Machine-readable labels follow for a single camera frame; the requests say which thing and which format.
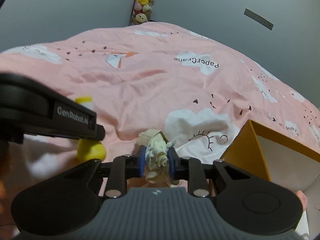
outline metal screw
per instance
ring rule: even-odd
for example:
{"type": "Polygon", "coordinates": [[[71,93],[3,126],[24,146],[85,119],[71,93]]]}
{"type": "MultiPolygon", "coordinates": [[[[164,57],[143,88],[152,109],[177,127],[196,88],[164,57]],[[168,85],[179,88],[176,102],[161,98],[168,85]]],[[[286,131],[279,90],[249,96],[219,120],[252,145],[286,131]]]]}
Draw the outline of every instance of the metal screw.
{"type": "Polygon", "coordinates": [[[209,195],[209,191],[199,188],[193,192],[193,195],[195,195],[196,197],[207,197],[209,195]]]}
{"type": "Polygon", "coordinates": [[[117,198],[121,196],[121,191],[117,189],[109,189],[106,191],[106,196],[109,198],[117,198]]]}
{"type": "Polygon", "coordinates": [[[309,240],[310,236],[308,235],[308,233],[304,233],[301,237],[303,240],[309,240]]]}

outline gray ribbed grip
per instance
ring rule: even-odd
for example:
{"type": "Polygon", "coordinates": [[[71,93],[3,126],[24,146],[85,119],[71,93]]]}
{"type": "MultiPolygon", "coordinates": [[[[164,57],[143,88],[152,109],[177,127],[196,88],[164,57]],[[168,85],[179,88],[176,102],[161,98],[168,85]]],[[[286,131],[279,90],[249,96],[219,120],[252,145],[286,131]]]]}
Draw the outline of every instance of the gray ribbed grip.
{"type": "Polygon", "coordinates": [[[226,223],[210,199],[184,188],[132,188],[103,203],[87,225],[60,236],[22,232],[16,240],[301,240],[293,230],[276,236],[255,236],[226,223]]]}

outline cloud print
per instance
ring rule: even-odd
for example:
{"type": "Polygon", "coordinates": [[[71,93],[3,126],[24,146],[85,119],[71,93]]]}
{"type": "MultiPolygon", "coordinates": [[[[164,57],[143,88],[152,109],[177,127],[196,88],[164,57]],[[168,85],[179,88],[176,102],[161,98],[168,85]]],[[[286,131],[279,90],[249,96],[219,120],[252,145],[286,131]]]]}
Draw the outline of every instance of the cloud print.
{"type": "Polygon", "coordinates": [[[200,34],[198,34],[198,33],[194,33],[194,32],[192,32],[192,31],[190,31],[190,34],[191,34],[192,36],[196,36],[196,37],[199,37],[199,38],[203,38],[203,39],[211,40],[211,41],[212,41],[212,39],[207,38],[206,36],[202,36],[202,35],[200,35],[200,34]]]}
{"type": "Polygon", "coordinates": [[[313,137],[317,141],[317,143],[320,145],[320,131],[315,125],[309,126],[310,131],[312,132],[313,137]]]}
{"type": "Polygon", "coordinates": [[[264,99],[268,99],[271,103],[278,102],[277,99],[273,98],[270,95],[269,90],[265,87],[265,85],[260,80],[257,80],[253,76],[251,76],[251,77],[252,77],[253,81],[255,82],[255,84],[257,85],[257,87],[259,88],[259,90],[261,91],[264,99]]]}
{"type": "Polygon", "coordinates": [[[156,32],[142,32],[142,31],[137,31],[135,30],[134,31],[134,34],[137,34],[137,35],[149,35],[149,36],[153,36],[153,37],[170,37],[170,35],[168,34],[159,34],[159,33],[156,33],[156,32]]]}
{"type": "Polygon", "coordinates": [[[179,52],[174,59],[180,61],[183,66],[199,67],[205,75],[210,75],[219,67],[217,62],[209,54],[195,54],[194,52],[179,52]]]}
{"type": "Polygon", "coordinates": [[[27,57],[40,58],[50,63],[62,64],[62,62],[60,61],[61,57],[56,53],[48,51],[47,47],[43,45],[36,44],[31,46],[15,47],[6,50],[3,53],[20,53],[27,57]]]}
{"type": "Polygon", "coordinates": [[[274,75],[272,75],[268,70],[266,70],[265,68],[261,67],[260,64],[256,63],[254,61],[254,63],[267,75],[269,76],[270,78],[273,78],[274,80],[279,80],[278,78],[276,78],[274,75]]]}
{"type": "Polygon", "coordinates": [[[189,109],[173,111],[164,128],[168,139],[176,143],[180,157],[191,156],[207,164],[221,157],[239,131],[229,115],[217,115],[211,108],[197,114],[189,109]]]}
{"type": "Polygon", "coordinates": [[[293,123],[291,121],[285,121],[285,128],[287,130],[291,130],[293,135],[295,135],[295,136],[299,135],[299,129],[298,129],[298,126],[295,123],[293,123]]]}
{"type": "Polygon", "coordinates": [[[296,91],[290,90],[290,93],[293,95],[295,99],[299,100],[301,103],[305,100],[305,98],[296,91]]]}

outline pink bedsheet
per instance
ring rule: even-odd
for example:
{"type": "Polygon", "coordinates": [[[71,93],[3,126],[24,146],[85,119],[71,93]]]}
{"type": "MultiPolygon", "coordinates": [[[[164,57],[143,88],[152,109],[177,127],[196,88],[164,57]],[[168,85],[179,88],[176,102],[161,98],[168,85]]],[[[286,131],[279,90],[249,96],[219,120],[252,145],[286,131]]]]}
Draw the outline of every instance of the pink bedsheet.
{"type": "MultiPolygon", "coordinates": [[[[164,131],[180,156],[212,163],[248,119],[320,152],[314,105],[240,52],[175,25],[95,29],[10,49],[0,54],[0,71],[27,75],[71,99],[92,96],[106,129],[106,162],[131,153],[138,134],[152,128],[164,131]]],[[[13,223],[18,191],[77,164],[76,143],[62,138],[27,136],[10,151],[0,225],[13,223]]]]}

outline yellow cap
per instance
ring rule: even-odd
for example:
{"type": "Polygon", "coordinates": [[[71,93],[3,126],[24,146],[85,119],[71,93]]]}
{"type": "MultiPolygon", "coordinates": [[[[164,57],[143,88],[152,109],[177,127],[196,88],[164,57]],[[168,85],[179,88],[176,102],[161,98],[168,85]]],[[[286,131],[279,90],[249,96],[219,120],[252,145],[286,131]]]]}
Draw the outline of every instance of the yellow cap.
{"type": "Polygon", "coordinates": [[[87,102],[92,102],[92,97],[81,97],[81,98],[76,98],[75,102],[78,104],[83,104],[87,102]]]}

